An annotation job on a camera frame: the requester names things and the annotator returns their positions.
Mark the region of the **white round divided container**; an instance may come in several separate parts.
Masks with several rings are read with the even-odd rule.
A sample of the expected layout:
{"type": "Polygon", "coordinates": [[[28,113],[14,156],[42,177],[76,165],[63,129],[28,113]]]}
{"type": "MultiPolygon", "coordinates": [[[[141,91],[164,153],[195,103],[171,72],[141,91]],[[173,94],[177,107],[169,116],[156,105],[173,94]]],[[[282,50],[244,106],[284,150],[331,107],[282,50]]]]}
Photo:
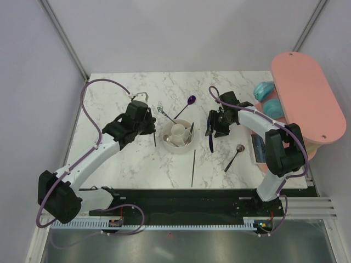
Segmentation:
{"type": "Polygon", "coordinates": [[[189,152],[194,146],[196,141],[196,130],[194,126],[193,134],[191,137],[191,142],[185,146],[186,138],[188,137],[189,129],[193,122],[188,122],[183,119],[176,119],[177,124],[173,124],[169,121],[162,128],[161,139],[164,148],[174,154],[182,155],[189,152]],[[172,142],[178,145],[178,147],[173,146],[169,142],[163,140],[164,135],[168,135],[172,142]]]}

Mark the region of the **copper bowl dark spoon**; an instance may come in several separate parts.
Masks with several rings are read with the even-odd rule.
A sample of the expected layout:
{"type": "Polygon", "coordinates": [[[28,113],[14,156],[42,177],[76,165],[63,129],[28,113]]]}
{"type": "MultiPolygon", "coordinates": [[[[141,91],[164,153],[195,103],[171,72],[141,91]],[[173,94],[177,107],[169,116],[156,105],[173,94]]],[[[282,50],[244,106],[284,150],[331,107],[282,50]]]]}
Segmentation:
{"type": "Polygon", "coordinates": [[[229,168],[231,167],[231,165],[232,165],[232,163],[233,163],[235,157],[236,157],[239,153],[243,152],[244,150],[245,150],[244,145],[242,145],[242,144],[237,145],[237,147],[236,147],[236,154],[235,154],[234,157],[231,159],[231,161],[228,163],[228,165],[225,167],[225,169],[224,169],[225,172],[227,172],[227,171],[229,170],[229,168]]]}

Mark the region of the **purple long-handled spoon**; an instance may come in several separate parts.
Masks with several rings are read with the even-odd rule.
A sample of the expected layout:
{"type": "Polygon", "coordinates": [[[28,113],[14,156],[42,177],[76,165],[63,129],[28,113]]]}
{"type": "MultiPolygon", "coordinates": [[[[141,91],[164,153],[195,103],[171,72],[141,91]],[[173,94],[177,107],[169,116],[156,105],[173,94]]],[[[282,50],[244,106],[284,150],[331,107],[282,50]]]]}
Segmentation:
{"type": "Polygon", "coordinates": [[[177,119],[180,114],[190,105],[194,104],[196,101],[196,96],[191,95],[189,96],[189,98],[187,99],[187,104],[185,105],[185,107],[174,117],[174,119],[177,119]]]}

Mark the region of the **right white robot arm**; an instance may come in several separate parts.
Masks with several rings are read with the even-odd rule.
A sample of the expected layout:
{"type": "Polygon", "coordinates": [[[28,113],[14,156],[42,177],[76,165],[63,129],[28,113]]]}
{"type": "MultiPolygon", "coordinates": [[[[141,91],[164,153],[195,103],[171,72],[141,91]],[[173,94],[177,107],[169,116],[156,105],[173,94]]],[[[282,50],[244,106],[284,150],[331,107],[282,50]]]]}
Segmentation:
{"type": "Polygon", "coordinates": [[[265,215],[271,209],[270,201],[278,198],[286,181],[307,173],[308,155],[301,129],[296,123],[285,124],[268,117],[247,101],[239,102],[234,92],[214,95],[212,90],[217,88],[210,86],[209,93],[221,107],[209,112],[205,135],[228,136],[235,123],[252,130],[265,144],[268,171],[256,189],[258,198],[251,202],[256,215],[265,215]]]}

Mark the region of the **silver small spoon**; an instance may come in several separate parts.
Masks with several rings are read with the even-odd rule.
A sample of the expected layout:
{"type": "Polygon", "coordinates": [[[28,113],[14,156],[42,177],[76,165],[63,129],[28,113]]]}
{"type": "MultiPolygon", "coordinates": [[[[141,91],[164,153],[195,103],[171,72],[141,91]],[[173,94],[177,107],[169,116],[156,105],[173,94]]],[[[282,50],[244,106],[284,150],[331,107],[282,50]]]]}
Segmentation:
{"type": "Polygon", "coordinates": [[[172,144],[173,146],[175,146],[175,147],[178,147],[177,144],[175,144],[174,142],[171,141],[171,139],[170,139],[170,137],[169,137],[168,135],[164,135],[163,140],[164,140],[165,142],[171,143],[171,144],[172,144]]]}

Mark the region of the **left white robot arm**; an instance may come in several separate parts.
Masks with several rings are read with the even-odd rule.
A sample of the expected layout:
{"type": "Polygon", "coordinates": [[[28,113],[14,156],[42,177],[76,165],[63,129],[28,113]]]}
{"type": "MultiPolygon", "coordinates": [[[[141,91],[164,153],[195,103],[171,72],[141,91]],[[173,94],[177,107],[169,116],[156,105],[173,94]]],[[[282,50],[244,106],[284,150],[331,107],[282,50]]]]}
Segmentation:
{"type": "Polygon", "coordinates": [[[120,211],[120,201],[107,187],[82,191],[82,184],[110,157],[132,143],[138,135],[153,134],[156,119],[148,106],[148,94],[138,93],[120,114],[102,130],[95,145],[72,164],[39,176],[38,204],[62,224],[79,213],[103,210],[107,215],[120,211]]]}

